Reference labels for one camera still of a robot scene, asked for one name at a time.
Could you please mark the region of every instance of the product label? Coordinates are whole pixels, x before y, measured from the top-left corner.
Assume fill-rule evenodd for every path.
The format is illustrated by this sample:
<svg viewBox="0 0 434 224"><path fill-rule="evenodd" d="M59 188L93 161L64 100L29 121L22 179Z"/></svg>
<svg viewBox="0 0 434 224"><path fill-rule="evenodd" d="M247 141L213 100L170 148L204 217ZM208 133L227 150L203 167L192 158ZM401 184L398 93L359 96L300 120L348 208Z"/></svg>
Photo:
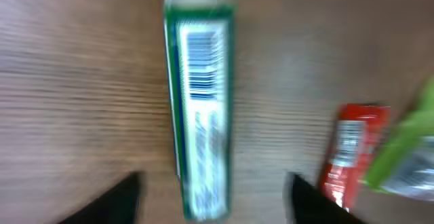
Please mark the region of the product label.
<svg viewBox="0 0 434 224"><path fill-rule="evenodd" d="M226 212L227 22L178 25L191 210Z"/></svg>

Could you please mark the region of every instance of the green box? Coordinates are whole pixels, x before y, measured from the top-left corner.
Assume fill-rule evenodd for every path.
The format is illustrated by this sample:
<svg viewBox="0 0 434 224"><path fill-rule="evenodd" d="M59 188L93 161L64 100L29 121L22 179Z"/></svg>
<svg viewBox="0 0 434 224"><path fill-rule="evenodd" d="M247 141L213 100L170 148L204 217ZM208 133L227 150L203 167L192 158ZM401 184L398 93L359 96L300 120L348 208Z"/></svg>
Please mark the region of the green box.
<svg viewBox="0 0 434 224"><path fill-rule="evenodd" d="M230 213L234 0L165 0L174 148L186 219Z"/></svg>

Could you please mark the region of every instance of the red wrapper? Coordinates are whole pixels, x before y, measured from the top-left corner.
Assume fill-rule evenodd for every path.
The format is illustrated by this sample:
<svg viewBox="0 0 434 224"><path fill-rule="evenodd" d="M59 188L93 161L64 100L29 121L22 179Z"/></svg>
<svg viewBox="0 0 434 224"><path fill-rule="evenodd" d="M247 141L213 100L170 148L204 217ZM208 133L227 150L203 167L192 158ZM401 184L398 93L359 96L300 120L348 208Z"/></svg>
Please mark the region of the red wrapper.
<svg viewBox="0 0 434 224"><path fill-rule="evenodd" d="M372 161L372 152L389 116L389 108L348 104L340 112L336 139L330 147L319 181L320 190L337 205L353 207L359 180Z"/></svg>

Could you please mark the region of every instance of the wood grain surface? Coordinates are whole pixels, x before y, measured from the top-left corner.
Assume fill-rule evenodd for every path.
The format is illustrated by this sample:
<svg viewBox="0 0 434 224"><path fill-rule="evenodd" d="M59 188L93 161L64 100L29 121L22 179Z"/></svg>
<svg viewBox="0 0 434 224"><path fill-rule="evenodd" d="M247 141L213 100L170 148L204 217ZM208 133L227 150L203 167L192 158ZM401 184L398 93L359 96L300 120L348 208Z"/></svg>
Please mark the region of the wood grain surface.
<svg viewBox="0 0 434 224"><path fill-rule="evenodd" d="M131 170L141 223L184 223L174 173L163 0L0 0L0 223L55 223ZM286 221L287 171L314 182L338 106L392 122L434 72L434 0L239 0L233 213ZM364 189L373 223L434 205Z"/></svg>

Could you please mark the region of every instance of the black object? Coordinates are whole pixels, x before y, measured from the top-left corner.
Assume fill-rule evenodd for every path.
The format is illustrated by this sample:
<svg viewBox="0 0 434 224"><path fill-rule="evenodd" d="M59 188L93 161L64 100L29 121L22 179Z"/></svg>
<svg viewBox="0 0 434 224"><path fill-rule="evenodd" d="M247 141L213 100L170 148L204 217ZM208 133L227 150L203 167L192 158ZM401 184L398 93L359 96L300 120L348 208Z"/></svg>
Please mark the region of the black object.
<svg viewBox="0 0 434 224"><path fill-rule="evenodd" d="M60 224L135 224L139 201L140 174L133 172Z"/></svg>
<svg viewBox="0 0 434 224"><path fill-rule="evenodd" d="M360 224L364 223L333 201L325 197L319 190L306 182L301 176L294 174L291 190L292 208L297 224Z"/></svg>

